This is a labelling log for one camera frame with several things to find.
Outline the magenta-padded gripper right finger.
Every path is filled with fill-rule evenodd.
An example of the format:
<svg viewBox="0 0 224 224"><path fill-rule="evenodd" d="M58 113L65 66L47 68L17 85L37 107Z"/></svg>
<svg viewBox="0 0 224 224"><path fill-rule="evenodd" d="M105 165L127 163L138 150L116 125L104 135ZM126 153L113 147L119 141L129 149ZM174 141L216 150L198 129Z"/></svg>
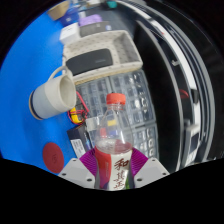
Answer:
<svg viewBox="0 0 224 224"><path fill-rule="evenodd" d="M147 158L137 149L133 149L130 160L130 188L136 189L157 181L169 172L156 158Z"/></svg>

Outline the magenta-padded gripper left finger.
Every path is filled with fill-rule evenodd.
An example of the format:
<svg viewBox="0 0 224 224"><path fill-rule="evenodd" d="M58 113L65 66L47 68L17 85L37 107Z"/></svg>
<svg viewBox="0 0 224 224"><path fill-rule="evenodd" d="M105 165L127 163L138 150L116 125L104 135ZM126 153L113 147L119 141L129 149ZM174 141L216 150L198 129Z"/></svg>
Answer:
<svg viewBox="0 0 224 224"><path fill-rule="evenodd" d="M91 149L80 158L72 158L58 176L84 188L98 189L99 173L95 151Z"/></svg>

